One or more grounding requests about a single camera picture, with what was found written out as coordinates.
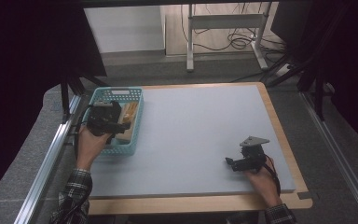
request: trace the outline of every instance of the shirt sleeve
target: shirt sleeve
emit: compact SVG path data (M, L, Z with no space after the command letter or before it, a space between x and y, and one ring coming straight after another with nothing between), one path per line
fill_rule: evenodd
M296 217L286 204L280 204L266 209L266 221L268 224L296 224Z
M89 196L92 179L87 170L74 169L59 195L59 205L49 223L89 223Z

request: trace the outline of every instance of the white tabletop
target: white tabletop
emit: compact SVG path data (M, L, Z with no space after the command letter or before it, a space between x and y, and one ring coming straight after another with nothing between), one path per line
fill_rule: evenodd
M256 85L144 90L135 154L100 156L91 197L225 195L253 192L225 157L241 159L240 142L266 138L282 191L296 188Z

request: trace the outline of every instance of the human hand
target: human hand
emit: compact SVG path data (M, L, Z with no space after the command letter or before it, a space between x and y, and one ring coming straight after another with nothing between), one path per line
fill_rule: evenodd
M268 158L266 161L266 165L272 170L274 170L273 162L274 160L270 158ZM244 174L250 180L255 191L263 198L267 207L273 207L282 204L282 200L277 192L277 186L272 179L271 174L266 168L262 167L258 173L245 171Z
M90 170L92 163L111 135L111 133L105 133L102 136L95 136L86 126L82 126L79 131L76 168Z

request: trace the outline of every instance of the basket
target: basket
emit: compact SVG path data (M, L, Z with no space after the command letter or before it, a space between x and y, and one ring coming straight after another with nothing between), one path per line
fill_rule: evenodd
M134 127L130 142L121 142L113 138L109 145L106 145L102 155L133 155L136 149L136 142L138 139L139 126L141 123L142 112L144 109L144 97L142 88L128 87L128 88L114 88L114 87L101 87L95 89L92 94L90 105L97 104L110 104L112 101L117 101L121 106L130 102L138 102L136 117L134 119ZM89 111L86 112L84 119L87 120Z

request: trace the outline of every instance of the white wall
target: white wall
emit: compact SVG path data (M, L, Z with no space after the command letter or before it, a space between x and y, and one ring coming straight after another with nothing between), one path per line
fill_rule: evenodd
M164 49L160 6L85 8L101 53Z

